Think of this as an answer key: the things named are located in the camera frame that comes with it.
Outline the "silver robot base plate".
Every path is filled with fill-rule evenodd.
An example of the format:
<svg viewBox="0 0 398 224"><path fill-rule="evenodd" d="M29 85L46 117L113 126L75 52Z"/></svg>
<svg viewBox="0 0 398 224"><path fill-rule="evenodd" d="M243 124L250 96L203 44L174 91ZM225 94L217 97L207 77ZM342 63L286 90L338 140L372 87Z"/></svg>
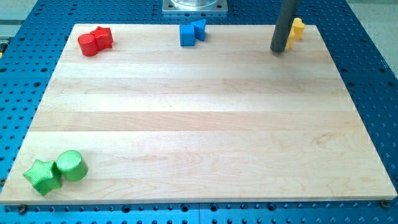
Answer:
<svg viewBox="0 0 398 224"><path fill-rule="evenodd" d="M168 14L209 12L225 13L228 11L227 0L161 0L162 11Z"/></svg>

